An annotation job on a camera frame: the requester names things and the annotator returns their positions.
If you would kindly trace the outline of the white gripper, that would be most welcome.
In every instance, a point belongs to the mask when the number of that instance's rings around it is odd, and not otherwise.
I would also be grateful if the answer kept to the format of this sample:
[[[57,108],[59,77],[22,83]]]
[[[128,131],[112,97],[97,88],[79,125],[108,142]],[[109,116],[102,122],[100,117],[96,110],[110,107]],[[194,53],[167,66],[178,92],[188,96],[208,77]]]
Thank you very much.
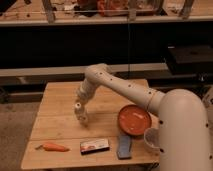
[[[79,121],[79,123],[83,126],[88,125],[88,115],[85,109],[85,106],[82,105],[80,102],[77,102],[74,106],[75,115]]]

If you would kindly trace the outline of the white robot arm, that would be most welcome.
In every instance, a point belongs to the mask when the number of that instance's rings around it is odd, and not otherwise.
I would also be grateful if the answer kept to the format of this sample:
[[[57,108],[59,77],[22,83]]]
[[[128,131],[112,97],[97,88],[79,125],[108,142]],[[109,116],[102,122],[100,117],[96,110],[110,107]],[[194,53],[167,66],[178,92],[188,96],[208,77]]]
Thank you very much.
[[[85,105],[105,86],[159,118],[159,171],[213,171],[206,108],[186,89],[166,93],[115,77],[106,64],[90,65],[77,89]]]

